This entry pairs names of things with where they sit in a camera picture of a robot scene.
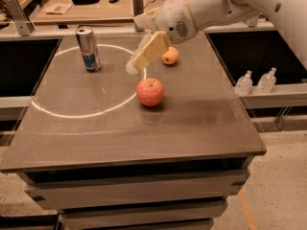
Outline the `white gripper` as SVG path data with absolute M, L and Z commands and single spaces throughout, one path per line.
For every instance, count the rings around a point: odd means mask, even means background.
M 167 0 L 159 8 L 133 18 L 137 27 L 155 33 L 144 35 L 127 62 L 126 70 L 136 75 L 164 55 L 171 40 L 178 44 L 208 27 L 234 24 L 257 14 L 258 11 L 249 5 L 233 0 Z

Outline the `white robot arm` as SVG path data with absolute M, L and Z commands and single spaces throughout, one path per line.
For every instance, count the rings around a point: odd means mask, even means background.
M 307 68 L 307 0 L 167 0 L 134 17 L 148 33 L 126 65 L 130 74 L 146 68 L 172 44 L 212 26 L 231 25 L 265 15 Z

